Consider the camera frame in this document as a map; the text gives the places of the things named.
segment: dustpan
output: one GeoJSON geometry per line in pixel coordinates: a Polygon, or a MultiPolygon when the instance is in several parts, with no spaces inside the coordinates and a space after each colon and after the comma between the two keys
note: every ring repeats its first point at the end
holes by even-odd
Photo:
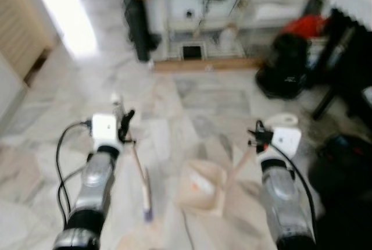
{"type": "Polygon", "coordinates": [[[196,215],[222,216],[226,192],[251,157],[250,149],[232,171],[206,160],[189,160],[183,166],[176,204],[196,215]]]}

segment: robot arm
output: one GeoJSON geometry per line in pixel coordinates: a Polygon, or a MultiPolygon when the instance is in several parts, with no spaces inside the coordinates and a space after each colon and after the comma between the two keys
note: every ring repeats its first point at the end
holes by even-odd
{"type": "Polygon", "coordinates": [[[92,117],[91,135],[94,151],[87,158],[82,173],[82,186],[75,205],[68,215],[64,230],[57,236],[53,250],[98,250],[99,238],[108,209],[114,183],[117,158],[126,142],[132,110],[125,114],[120,105],[115,115],[92,117]]]}
{"type": "Polygon", "coordinates": [[[308,218],[300,205],[299,190],[294,182],[295,173],[283,156],[283,153],[294,156],[301,132],[294,127],[275,127],[270,131],[264,128],[261,121],[257,122],[255,131],[249,132],[255,136],[257,161],[263,173],[263,205],[271,236],[278,249],[317,249],[308,218]]]}

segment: wooden shelf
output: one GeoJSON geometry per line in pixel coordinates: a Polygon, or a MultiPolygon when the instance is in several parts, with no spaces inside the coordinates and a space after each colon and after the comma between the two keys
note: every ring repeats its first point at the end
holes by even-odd
{"type": "Polygon", "coordinates": [[[212,71],[212,70],[245,70],[263,66],[262,58],[220,58],[207,60],[165,60],[156,61],[154,71],[158,73],[212,71]]]}

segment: wooden baseboard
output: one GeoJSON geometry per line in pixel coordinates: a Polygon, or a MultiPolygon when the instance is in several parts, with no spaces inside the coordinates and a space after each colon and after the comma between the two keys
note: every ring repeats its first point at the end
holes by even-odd
{"type": "Polygon", "coordinates": [[[28,86],[31,87],[31,84],[33,80],[35,79],[35,76],[42,68],[42,65],[44,65],[45,61],[47,61],[49,54],[52,52],[51,49],[45,48],[41,55],[36,59],[35,63],[31,67],[31,69],[28,71],[26,76],[24,77],[23,81],[28,86]]]}
{"type": "Polygon", "coordinates": [[[159,73],[213,70],[245,70],[262,67],[263,58],[227,58],[210,60],[155,61],[154,71],[159,73]]]}
{"type": "Polygon", "coordinates": [[[24,97],[27,94],[27,87],[23,86],[22,89],[17,93],[13,102],[10,104],[5,114],[0,119],[0,135],[4,133],[10,121],[12,120],[13,115],[16,113],[18,107],[22,103],[24,97]]]}

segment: red cloth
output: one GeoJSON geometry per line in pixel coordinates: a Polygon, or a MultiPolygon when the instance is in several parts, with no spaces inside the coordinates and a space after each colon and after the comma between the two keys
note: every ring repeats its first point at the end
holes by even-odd
{"type": "Polygon", "coordinates": [[[283,33],[294,33],[305,39],[319,37],[326,20],[320,15],[307,15],[285,26],[283,33]]]}

